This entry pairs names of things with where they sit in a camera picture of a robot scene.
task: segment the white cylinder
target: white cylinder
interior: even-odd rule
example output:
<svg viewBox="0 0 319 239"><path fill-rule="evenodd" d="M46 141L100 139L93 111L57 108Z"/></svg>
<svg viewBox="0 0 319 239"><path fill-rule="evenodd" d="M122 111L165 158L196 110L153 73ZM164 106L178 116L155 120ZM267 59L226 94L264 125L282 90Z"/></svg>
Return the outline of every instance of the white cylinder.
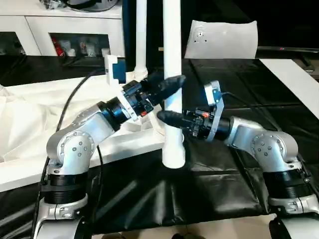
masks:
<svg viewBox="0 0 319 239"><path fill-rule="evenodd" d="M135 74L147 75L146 68L146 26L147 26L147 0L136 2L136 66Z"/></svg>
<svg viewBox="0 0 319 239"><path fill-rule="evenodd" d="M164 77L181 75L180 0L163 0ZM181 89L165 101L165 110L182 112ZM179 128L165 125L163 164L181 168L185 164L183 135Z"/></svg>

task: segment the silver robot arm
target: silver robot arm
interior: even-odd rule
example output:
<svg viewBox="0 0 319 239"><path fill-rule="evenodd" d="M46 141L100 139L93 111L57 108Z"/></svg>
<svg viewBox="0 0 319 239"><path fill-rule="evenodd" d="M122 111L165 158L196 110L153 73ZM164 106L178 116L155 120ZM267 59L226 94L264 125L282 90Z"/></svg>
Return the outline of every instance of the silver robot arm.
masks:
<svg viewBox="0 0 319 239"><path fill-rule="evenodd" d="M163 122L184 129L191 137L224 141L249 153L259 163L269 192L268 203L278 218L270 223L274 239L285 234L292 239L318 239L319 202L314 187L298 160L295 139L282 131L270 131L260 124L238 117L223 118L224 103L217 81L205 86L209 112L196 109L158 112Z"/></svg>
<svg viewBox="0 0 319 239"><path fill-rule="evenodd" d="M86 218L87 172L90 159L99 143L120 129L130 118L136 120L153 110L174 94L185 81L176 76L159 84L143 80L132 81L123 87L117 97L81 112L68 127L56 132L47 143L50 159L44 197L34 230L34 239L91 238Z"/></svg>

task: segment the black tablecloth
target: black tablecloth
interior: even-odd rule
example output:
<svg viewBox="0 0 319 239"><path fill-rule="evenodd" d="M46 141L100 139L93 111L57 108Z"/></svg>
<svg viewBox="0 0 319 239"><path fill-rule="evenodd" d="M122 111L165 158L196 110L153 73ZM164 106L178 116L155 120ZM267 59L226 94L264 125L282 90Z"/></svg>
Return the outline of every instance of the black tablecloth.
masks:
<svg viewBox="0 0 319 239"><path fill-rule="evenodd" d="M61 67L57 62L50 57L7 61L7 66L0 66L0 84L81 77L103 65L101 59L92 60L90 67ZM261 108L296 139L308 169L319 182L319 121L259 60L184 60L183 73L187 76L185 109L207 107L202 84L219 80L222 91ZM225 116L255 120L271 129L245 105L227 96L224 101ZM165 168L161 150L104 165L104 190L94 233L270 213L262 171L250 155L217 140L206 143L186 137L184 146L186 165L181 169ZM90 169L90 179L98 172L98 168ZM0 238L30 234L36 194L36 184L0 193Z"/></svg>

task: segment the black cable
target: black cable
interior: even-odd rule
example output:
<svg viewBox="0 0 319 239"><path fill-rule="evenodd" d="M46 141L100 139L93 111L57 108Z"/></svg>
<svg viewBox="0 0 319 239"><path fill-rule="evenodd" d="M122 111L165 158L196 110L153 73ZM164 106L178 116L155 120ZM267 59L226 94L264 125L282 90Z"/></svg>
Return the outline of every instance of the black cable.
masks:
<svg viewBox="0 0 319 239"><path fill-rule="evenodd" d="M69 98L67 99L64 107L63 107L63 110L62 110L62 113L61 113L61 116L60 116L60 120L58 122L58 125L56 127L56 131L59 131L61 129L61 126L62 126L62 122L63 122L63 119L64 119L64 116L65 116L65 113L66 113L66 110L67 108L69 107L69 104L72 100L72 98L74 97L75 93L79 90L79 88L91 77L91 76L94 76L96 73L100 72L100 71L104 71L105 69L98 69L98 70L95 70L95 71L92 71L90 72L86 77L83 78L83 80L77 85L77 87L75 87L75 89L72 91L72 93L70 94ZM32 221L32 233L31 233L31 238L34 236L34 233L35 233L35 226L36 226L36 221L37 221L37 217L38 217L38 211L39 211L39 203L40 203L40 200L41 200L41 187L42 185L44 184L45 182L45 175L46 175L46 170L47 170L47 167L48 167L48 164L49 164L49 161L50 161L50 158L47 157L46 160L45 160L45 164L44 164L44 167L43 167L43 170L42 170L42 175L41 175L41 179L40 179L40 182L39 182L39 192L38 192L38 195L37 195L37 198L36 198L36 202L35 202L35 207L34 207L34 214L33 214L33 221Z"/></svg>
<svg viewBox="0 0 319 239"><path fill-rule="evenodd" d="M248 106L253 112L255 112L256 114L258 114L259 116L261 116L262 118L264 118L273 128L276 129L276 131L281 131L280 127L272 122L268 117L266 117L263 113L261 113L259 110L257 110L256 107L254 107L253 105L249 104L248 102L242 100L241 98L239 98L238 96L236 96L235 94L231 93L231 92L223 92L222 93L222 96L231 96L233 97L234 99L244 103L246 106Z"/></svg>
<svg viewBox="0 0 319 239"><path fill-rule="evenodd" d="M103 183L102 183L102 179L103 179L103 157L102 157L102 153L101 153L101 150L100 150L100 147L97 146L97 149L98 149L98 153L99 153L99 157L100 157L100 175L99 175L99 185L100 185L100 188L99 188L99 196L98 196L98 200L94 206L94 209L93 209L93 212L92 212L92 215L91 215L91 225L93 226L94 225L94 222L95 222L95 215L96 215L96 210L98 208L98 206L100 205L100 202L101 202L101 196L102 196L102 190L103 190Z"/></svg>

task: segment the red object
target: red object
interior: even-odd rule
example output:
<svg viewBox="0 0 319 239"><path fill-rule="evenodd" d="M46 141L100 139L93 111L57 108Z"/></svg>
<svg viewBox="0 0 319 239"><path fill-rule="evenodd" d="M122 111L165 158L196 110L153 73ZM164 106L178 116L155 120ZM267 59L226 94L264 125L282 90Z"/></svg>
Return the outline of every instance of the red object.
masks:
<svg viewBox="0 0 319 239"><path fill-rule="evenodd" d="M52 42L53 42L53 45L54 45L56 54L57 54L59 57L65 56L65 52L63 51L62 47L61 47L60 44L57 42L57 40L55 39L55 37L52 37L51 39L52 39Z"/></svg>
<svg viewBox="0 0 319 239"><path fill-rule="evenodd" d="M141 113L141 116L142 117L144 117L144 116L146 116L147 115L147 112L146 111L143 111L142 113Z"/></svg>
<svg viewBox="0 0 319 239"><path fill-rule="evenodd" d="M209 113L204 112L204 113L202 114L202 116L203 116L204 118L208 118L208 117L209 117Z"/></svg>

